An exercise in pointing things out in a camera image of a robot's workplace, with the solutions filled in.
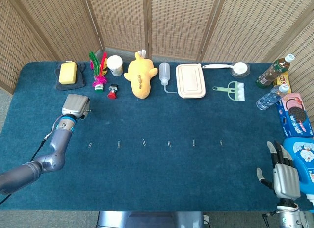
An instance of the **gray carpet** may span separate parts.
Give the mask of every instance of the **gray carpet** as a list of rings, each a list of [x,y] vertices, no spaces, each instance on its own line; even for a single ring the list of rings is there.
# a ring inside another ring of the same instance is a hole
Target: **gray carpet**
[[[115,49],[106,49],[109,56],[120,55],[124,62],[134,60],[134,53]],[[179,59],[153,57],[154,62],[188,62]],[[11,96],[0,89],[0,133],[11,102]],[[212,228],[265,228],[262,212],[210,212],[209,222]],[[305,213],[305,228],[313,228],[313,215]],[[1,211],[0,228],[94,228],[97,222],[97,211]],[[278,227],[278,217],[270,217],[271,228]]]

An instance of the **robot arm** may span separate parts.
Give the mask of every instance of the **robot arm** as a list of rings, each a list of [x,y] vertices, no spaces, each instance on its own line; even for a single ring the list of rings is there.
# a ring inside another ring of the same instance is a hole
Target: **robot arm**
[[[0,174],[0,193],[13,192],[36,181],[42,173],[63,168],[68,147],[77,118],[86,118],[90,100],[86,96],[69,94],[62,108],[62,117],[50,142],[51,154],[23,164],[11,171]]]
[[[259,181],[273,190],[280,199],[277,210],[263,214],[266,225],[269,227],[267,217],[279,214],[280,228],[301,228],[299,207],[294,200],[301,196],[298,172],[293,165],[290,154],[275,141],[275,146],[267,142],[273,163],[273,182],[264,178],[262,170],[256,169]]]

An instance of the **blue box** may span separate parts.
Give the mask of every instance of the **blue box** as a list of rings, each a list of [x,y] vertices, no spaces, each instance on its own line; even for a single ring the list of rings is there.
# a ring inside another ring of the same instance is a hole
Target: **blue box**
[[[285,137],[312,137],[313,129],[299,93],[289,93],[276,103]]]

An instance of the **cleaning brush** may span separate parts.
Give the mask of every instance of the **cleaning brush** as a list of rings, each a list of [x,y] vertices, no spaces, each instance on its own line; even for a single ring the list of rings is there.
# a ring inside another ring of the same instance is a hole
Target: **cleaning brush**
[[[244,96],[244,83],[243,82],[230,82],[228,84],[228,87],[213,87],[212,88],[214,91],[221,91],[221,92],[228,92],[228,97],[232,99],[233,101],[245,101],[245,96]]]

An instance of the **woven folding screen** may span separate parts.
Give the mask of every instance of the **woven folding screen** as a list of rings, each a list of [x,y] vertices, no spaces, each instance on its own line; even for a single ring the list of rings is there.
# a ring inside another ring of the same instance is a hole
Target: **woven folding screen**
[[[195,60],[214,0],[152,0],[153,55]]]
[[[145,48],[143,0],[90,0],[106,47]]]
[[[51,57],[8,0],[0,0],[0,85],[13,93],[21,68]]]
[[[203,61],[260,62],[311,0],[225,0]]]
[[[293,53],[296,59],[289,69],[291,88],[300,92],[306,111],[314,122],[314,20],[295,38],[279,57]]]
[[[100,46],[83,0],[19,0],[61,60],[86,61]]]

